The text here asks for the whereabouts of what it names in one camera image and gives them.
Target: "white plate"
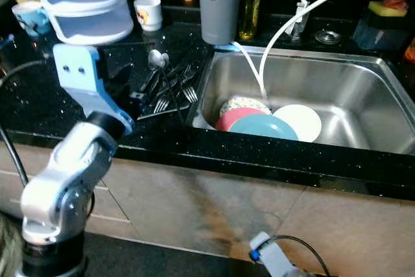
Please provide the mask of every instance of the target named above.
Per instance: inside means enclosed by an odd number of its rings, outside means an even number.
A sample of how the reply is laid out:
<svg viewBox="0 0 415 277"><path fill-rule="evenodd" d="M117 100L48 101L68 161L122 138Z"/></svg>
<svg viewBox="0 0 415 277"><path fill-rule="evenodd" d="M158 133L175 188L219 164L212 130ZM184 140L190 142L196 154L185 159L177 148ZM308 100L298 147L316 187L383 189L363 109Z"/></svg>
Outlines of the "white plate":
<svg viewBox="0 0 415 277"><path fill-rule="evenodd" d="M299 141L314 142L322 130L322 121L318 114L305 105L286 105L273 115L289 124Z"/></svg>

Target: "stainless steel sink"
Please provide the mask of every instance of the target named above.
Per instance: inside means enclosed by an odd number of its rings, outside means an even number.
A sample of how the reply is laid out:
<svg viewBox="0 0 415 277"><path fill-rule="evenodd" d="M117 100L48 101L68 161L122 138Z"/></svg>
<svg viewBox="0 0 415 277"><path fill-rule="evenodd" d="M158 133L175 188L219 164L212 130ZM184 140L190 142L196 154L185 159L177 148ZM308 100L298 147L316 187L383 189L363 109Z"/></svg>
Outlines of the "stainless steel sink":
<svg viewBox="0 0 415 277"><path fill-rule="evenodd" d="M263 48L246 47L259 68ZM415 153L415 105L380 58L273 49L265 66L266 104L272 111L305 104L322 120L315 143ZM219 108L233 95L261 99L244 56L216 52L198 88L201 99L187 122L213 129Z"/></svg>

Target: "white cable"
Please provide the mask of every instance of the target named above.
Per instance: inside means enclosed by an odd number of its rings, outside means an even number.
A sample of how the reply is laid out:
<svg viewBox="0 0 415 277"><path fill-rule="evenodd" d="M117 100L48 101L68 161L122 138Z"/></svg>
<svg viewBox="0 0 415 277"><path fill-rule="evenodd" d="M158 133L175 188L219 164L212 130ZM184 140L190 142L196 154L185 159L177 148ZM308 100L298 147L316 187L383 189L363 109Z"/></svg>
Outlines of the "white cable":
<svg viewBox="0 0 415 277"><path fill-rule="evenodd" d="M252 73L255 76L255 79L257 80L259 87L261 87L261 80L259 78L259 73L258 70L256 69L254 62L252 61L251 57L249 56L248 52L246 51L246 49L240 45L237 42L231 42L232 45L234 45L236 48L238 48L238 50L240 50L240 52L242 52L242 54L245 56L246 60L248 61L249 67L251 67ZM267 92L265 91L265 89L261 89L261 96L266 99L267 97Z"/></svg>
<svg viewBox="0 0 415 277"><path fill-rule="evenodd" d="M296 14L292 18L288 20L278 31L275 33L274 37L271 38L270 42L268 43L267 47L265 48L264 54L261 58L261 63L259 65L259 87L261 88L261 94L264 99L267 98L267 93L265 91L264 87L264 67L265 67L265 61L267 60L268 53L270 52L272 46L275 44L277 39L284 33L285 29L293 24L297 19L301 18L305 14L309 13L311 10L315 9L316 7L320 6L322 3L325 3L327 0L317 0L311 5L309 5L307 8L303 9L300 13Z"/></svg>

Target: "oil bottle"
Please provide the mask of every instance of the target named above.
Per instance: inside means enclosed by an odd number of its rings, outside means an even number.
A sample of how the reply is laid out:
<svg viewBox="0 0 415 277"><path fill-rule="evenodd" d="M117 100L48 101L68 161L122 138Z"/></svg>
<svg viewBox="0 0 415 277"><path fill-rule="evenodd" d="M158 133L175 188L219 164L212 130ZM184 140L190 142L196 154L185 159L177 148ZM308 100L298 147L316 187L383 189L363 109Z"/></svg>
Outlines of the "oil bottle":
<svg viewBox="0 0 415 277"><path fill-rule="evenodd" d="M244 0L239 26L239 37L242 40L252 39L256 35L260 2L261 0Z"/></svg>

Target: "blue mug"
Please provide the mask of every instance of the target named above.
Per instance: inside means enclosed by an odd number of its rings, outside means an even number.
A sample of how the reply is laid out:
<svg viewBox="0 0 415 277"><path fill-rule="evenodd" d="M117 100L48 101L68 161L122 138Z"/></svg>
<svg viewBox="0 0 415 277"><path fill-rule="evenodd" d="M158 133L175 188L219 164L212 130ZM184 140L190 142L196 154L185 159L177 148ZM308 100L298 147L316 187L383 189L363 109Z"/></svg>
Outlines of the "blue mug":
<svg viewBox="0 0 415 277"><path fill-rule="evenodd" d="M38 37L47 34L51 29L51 23L45 9L38 1L27 1L12 7L12 12L22 29L29 36Z"/></svg>

